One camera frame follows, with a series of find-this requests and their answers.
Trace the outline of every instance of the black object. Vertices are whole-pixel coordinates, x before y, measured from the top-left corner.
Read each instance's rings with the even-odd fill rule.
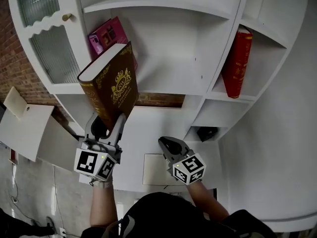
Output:
[[[217,133],[218,133],[217,127],[200,127],[197,130],[197,135],[199,136],[202,142],[213,138]]]

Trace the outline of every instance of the book cover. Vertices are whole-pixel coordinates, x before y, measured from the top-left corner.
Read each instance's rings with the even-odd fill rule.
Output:
[[[228,97],[239,98],[246,72],[253,34],[240,26],[223,65],[221,75]]]
[[[128,38],[124,32],[118,17],[110,19],[93,31],[89,36],[89,41],[96,52],[96,56],[108,50],[115,43],[128,44]],[[134,69],[138,63],[133,55]]]
[[[98,116],[111,132],[121,113],[129,117],[138,100],[132,45],[115,44],[77,77]]]

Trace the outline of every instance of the book spine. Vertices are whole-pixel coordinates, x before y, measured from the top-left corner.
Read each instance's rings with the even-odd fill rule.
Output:
[[[101,99],[99,98],[96,88],[93,83],[81,83],[81,87],[83,88],[86,96],[89,98],[90,103],[95,108],[98,116],[107,126],[107,128],[112,128],[114,126],[113,122],[111,121],[105,107],[103,106]]]
[[[246,72],[252,33],[237,33],[221,72],[223,82],[230,98],[239,98]]]

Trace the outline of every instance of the frosted glass panel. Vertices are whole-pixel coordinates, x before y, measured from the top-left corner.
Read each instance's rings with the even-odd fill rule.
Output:
[[[59,10],[58,0],[19,0],[19,5],[25,25],[33,25]]]
[[[34,35],[31,44],[43,68],[55,84],[75,83],[80,70],[64,26]]]

